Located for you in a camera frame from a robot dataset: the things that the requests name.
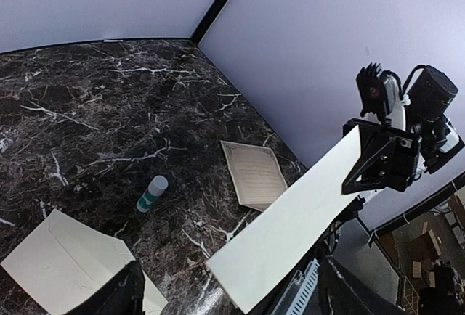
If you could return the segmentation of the cream paper envelope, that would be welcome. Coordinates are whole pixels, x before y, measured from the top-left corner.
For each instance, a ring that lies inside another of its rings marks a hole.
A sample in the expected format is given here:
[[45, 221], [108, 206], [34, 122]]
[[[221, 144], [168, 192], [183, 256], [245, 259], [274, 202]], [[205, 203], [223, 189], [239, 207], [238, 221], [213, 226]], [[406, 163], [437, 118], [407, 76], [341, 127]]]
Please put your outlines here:
[[[1, 265], [49, 314], [68, 314], [131, 261], [123, 240], [53, 210]], [[160, 314], [168, 301], [142, 272], [143, 310]]]

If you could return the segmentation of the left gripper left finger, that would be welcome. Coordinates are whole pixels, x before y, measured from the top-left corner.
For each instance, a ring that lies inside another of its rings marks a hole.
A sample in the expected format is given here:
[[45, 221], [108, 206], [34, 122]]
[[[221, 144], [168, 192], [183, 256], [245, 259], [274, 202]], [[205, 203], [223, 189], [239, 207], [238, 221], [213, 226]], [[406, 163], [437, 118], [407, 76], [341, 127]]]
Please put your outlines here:
[[68, 315], [143, 315], [144, 292], [142, 267], [131, 261]]

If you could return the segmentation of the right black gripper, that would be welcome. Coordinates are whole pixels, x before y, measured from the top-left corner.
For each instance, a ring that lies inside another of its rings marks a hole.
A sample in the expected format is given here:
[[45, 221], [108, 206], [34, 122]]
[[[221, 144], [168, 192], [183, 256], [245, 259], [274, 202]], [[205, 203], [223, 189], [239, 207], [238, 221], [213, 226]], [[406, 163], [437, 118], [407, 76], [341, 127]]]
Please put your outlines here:
[[345, 195], [390, 188], [403, 192], [416, 174], [421, 137], [391, 126], [353, 118], [343, 126], [343, 135], [356, 128], [360, 157], [342, 182]]

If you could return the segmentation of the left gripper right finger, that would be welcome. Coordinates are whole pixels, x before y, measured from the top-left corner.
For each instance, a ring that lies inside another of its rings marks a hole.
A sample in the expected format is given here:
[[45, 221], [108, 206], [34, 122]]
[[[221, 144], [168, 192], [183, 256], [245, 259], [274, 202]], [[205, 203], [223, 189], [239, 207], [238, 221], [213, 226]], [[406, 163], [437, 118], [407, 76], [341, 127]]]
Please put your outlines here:
[[333, 256], [326, 256], [318, 269], [318, 305], [321, 314], [403, 314], [401, 308], [372, 291]]

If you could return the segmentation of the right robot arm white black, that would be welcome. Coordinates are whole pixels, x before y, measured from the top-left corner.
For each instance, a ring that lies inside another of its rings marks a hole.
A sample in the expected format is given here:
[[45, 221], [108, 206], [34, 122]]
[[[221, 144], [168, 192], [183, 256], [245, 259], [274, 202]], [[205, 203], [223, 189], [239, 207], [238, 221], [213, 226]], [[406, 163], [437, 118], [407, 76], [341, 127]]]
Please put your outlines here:
[[403, 192], [464, 148], [445, 115], [458, 88], [435, 67], [417, 65], [401, 81], [396, 73], [371, 63], [361, 68], [356, 83], [360, 118], [349, 120], [343, 132], [358, 129], [361, 153], [342, 183], [343, 194], [385, 188]]

